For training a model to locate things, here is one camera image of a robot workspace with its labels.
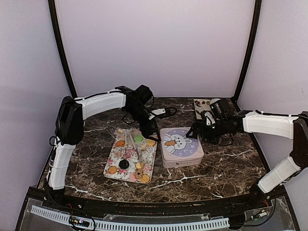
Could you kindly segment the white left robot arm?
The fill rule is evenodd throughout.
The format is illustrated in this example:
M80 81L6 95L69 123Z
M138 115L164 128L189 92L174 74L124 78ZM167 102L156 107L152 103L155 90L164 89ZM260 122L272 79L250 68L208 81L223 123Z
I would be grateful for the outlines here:
M122 108L138 122L139 130L146 139L158 141L156 115L146 108L153 97L149 87L140 85L136 90L125 86L83 98L65 97L60 106L55 129L55 156L51 162L48 185L62 190L71 155L84 136L84 121L96 114Z

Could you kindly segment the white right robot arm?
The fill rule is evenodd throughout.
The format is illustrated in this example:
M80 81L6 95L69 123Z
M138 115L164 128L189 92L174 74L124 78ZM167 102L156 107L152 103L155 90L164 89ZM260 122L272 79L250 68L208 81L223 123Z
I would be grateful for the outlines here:
M293 142L290 154L270 172L255 183L255 190L246 197L250 209L264 201L264 194L271 192L308 167L308 113L274 114L258 110L232 110L226 99L210 102L210 121L205 111L201 120L194 122L187 132L188 138L201 138L209 143L218 143L221 136L237 133L266 134L283 137Z

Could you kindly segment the metal tongs white handle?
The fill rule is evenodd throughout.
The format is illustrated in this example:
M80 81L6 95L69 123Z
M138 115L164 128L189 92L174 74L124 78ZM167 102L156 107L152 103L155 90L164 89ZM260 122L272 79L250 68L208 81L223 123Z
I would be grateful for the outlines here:
M137 154L138 161L140 161L140 160L141 160L141 155L139 154L138 148L137 148L137 146L136 146L136 144L135 144L135 141L134 141L134 139L133 139L133 137L132 137L131 131L130 131L129 129L126 129L126 130L125 130L125 133L126 133L126 135L128 135L128 137L129 137L129 139L130 139L130 142L131 142L131 144L132 144L132 147L133 147L134 151L135 151L136 154Z

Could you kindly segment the clear box lid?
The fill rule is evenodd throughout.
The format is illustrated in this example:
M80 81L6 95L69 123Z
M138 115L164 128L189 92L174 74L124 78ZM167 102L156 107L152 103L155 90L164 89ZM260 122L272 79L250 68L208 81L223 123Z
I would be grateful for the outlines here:
M180 127L160 130L162 154L167 161L203 158L204 151L199 139L186 137L189 129Z

